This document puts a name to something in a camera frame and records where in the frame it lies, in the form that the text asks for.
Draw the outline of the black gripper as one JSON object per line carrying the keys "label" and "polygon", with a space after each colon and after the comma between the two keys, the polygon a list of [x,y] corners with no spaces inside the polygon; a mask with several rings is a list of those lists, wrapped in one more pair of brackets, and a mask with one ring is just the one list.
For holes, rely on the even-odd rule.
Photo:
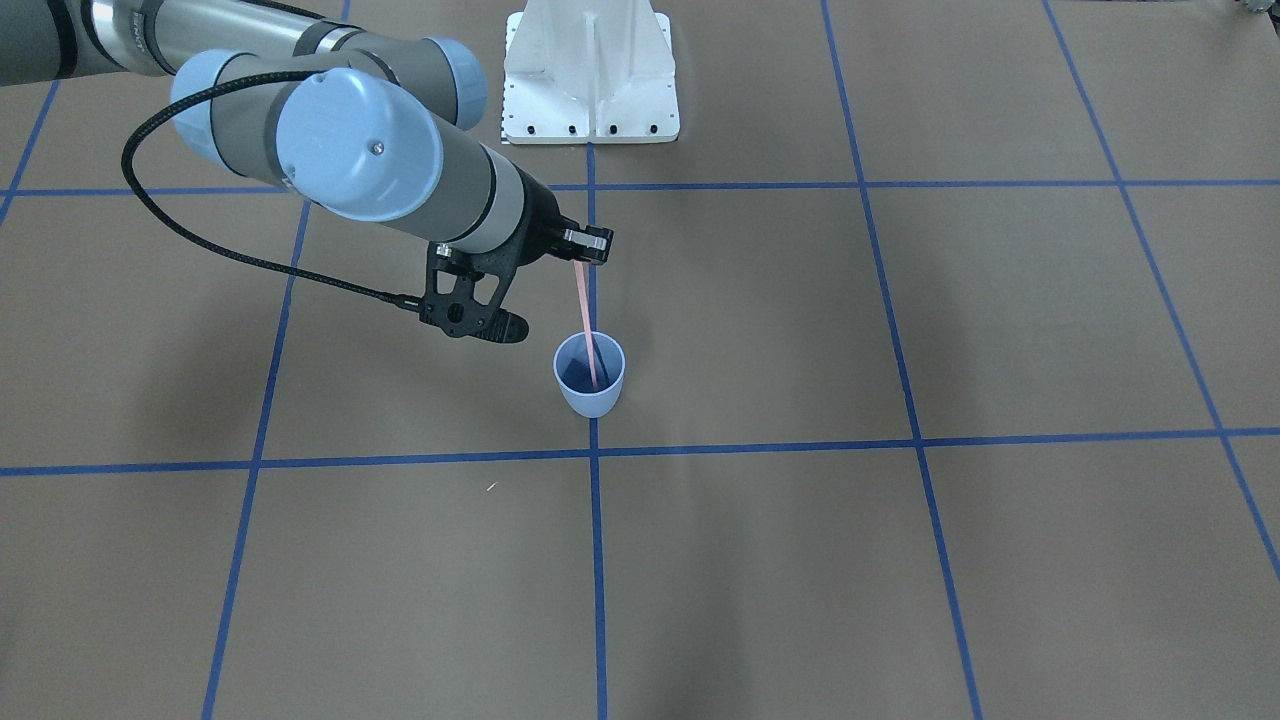
{"label": "black gripper", "polygon": [[515,275],[547,255],[599,266],[607,263],[614,232],[585,227],[561,213],[556,195],[536,179],[521,179],[515,202],[515,228],[506,242],[488,252],[488,273]]}

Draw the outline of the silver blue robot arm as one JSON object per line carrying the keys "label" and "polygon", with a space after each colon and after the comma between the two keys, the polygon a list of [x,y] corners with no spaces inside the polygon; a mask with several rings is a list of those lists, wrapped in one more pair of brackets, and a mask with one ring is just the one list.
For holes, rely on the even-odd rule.
{"label": "silver blue robot arm", "polygon": [[612,233],[472,136],[486,74],[453,38],[397,38],[274,1],[5,1],[3,85],[133,72],[169,100],[132,132],[122,178],[165,127],[232,176],[429,245],[428,272],[507,282],[543,258],[600,265]]}

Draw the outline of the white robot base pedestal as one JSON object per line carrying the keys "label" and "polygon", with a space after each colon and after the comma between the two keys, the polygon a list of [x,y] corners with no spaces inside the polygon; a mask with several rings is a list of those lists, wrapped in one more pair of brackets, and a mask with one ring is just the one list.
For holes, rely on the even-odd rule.
{"label": "white robot base pedestal", "polygon": [[681,135],[671,18],[649,1],[529,1],[504,33],[500,138],[671,143]]}

